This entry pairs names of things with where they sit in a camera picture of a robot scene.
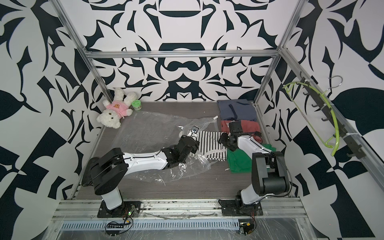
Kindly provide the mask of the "striped white black garment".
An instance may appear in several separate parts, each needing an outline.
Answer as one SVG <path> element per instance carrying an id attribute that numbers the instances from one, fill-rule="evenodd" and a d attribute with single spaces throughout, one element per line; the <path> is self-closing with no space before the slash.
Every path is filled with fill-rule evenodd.
<path id="1" fill-rule="evenodd" d="M 219 143 L 221 132 L 202 131 L 198 133 L 199 151 L 209 160 L 224 162 L 227 159 L 227 149 Z"/>

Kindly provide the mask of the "green garment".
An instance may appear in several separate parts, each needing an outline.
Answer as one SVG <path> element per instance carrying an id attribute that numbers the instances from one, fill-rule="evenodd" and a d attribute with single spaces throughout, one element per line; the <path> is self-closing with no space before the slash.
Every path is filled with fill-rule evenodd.
<path id="1" fill-rule="evenodd" d="M 261 153 L 261 161 L 252 160 L 254 153 Z M 227 149 L 227 162 L 232 173 L 251 173 L 253 164 L 257 164 L 258 169 L 268 171 L 268 161 L 272 158 L 269 149 L 263 149 L 263 146 L 243 146 L 237 148 L 234 152 Z"/>

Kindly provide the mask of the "red tank top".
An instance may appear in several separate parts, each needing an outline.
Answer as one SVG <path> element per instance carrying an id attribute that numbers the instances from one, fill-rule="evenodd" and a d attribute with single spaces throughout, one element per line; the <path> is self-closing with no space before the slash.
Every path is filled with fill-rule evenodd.
<path id="1" fill-rule="evenodd" d="M 221 131 L 229 134 L 230 128 L 229 123 L 232 121 L 221 121 Z M 242 130 L 244 133 L 251 134 L 251 136 L 260 144 L 263 143 L 261 128 L 258 122 L 248 121 L 248 120 L 240 120 Z"/>

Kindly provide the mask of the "blue tank top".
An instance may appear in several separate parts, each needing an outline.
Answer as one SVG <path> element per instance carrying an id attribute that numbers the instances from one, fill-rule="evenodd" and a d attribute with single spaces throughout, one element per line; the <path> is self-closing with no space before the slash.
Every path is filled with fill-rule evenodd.
<path id="1" fill-rule="evenodd" d="M 217 101 L 217 104 L 223 121 L 246 120 L 256 122 L 258 120 L 256 109 L 248 100 L 221 100 Z"/>

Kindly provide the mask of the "clear plastic vacuum bag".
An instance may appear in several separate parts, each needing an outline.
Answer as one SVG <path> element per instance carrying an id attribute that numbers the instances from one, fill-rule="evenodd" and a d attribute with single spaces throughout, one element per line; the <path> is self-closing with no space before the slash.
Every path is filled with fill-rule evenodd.
<path id="1" fill-rule="evenodd" d="M 197 126 L 202 131 L 218 132 L 214 117 L 188 119 L 185 117 L 139 111 L 125 118 L 111 147 L 121 148 L 125 153 L 144 154 L 157 152 L 162 148 L 176 145 L 182 135 Z M 125 180 L 160 182 L 162 184 L 189 178 L 211 169 L 209 161 L 198 149 L 190 154 L 185 163 L 167 170 L 148 170 L 124 176 Z"/>

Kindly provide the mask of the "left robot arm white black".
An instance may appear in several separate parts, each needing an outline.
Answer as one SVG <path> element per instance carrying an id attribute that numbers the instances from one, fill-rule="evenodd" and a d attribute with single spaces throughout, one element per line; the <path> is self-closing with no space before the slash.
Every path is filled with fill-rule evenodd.
<path id="1" fill-rule="evenodd" d="M 111 212 L 124 205 L 118 185 L 124 176 L 148 170 L 167 170 L 185 163 L 190 154 L 199 149 L 196 137 L 181 136 L 177 145 L 163 148 L 157 152 L 145 154 L 124 153 L 114 148 L 101 158 L 89 160 L 87 178 L 82 185 L 94 187 L 97 196 L 101 196 L 105 208 Z"/>

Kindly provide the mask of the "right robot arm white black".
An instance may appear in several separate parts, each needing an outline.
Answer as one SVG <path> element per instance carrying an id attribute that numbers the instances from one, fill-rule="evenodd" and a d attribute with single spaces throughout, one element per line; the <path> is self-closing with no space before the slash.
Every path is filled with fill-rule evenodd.
<path id="1" fill-rule="evenodd" d="M 264 147 L 257 141 L 261 133 L 244 130 L 241 121 L 230 121 L 227 126 L 228 130 L 223 131 L 219 143 L 231 152 L 243 151 L 252 160 L 251 184 L 239 191 L 235 198 L 236 206 L 255 205 L 267 197 L 287 197 L 292 191 L 292 175 L 284 155 Z"/>

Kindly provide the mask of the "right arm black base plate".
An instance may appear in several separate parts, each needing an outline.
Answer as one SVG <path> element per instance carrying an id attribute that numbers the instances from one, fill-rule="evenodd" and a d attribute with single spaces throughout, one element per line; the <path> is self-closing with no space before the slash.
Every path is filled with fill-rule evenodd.
<path id="1" fill-rule="evenodd" d="M 222 215 L 226 217 L 239 216 L 263 216 L 263 209 L 260 203 L 252 205 L 243 205 L 240 200 L 218 200 L 221 206 Z"/>

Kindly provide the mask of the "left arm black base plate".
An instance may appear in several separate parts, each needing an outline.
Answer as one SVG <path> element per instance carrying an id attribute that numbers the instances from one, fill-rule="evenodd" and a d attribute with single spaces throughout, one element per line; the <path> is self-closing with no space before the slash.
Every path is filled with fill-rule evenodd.
<path id="1" fill-rule="evenodd" d="M 104 218 L 125 218 L 135 216 L 140 213 L 141 201 L 123 201 L 123 204 L 113 210 L 109 210 L 105 201 L 102 201 L 97 217 Z"/>

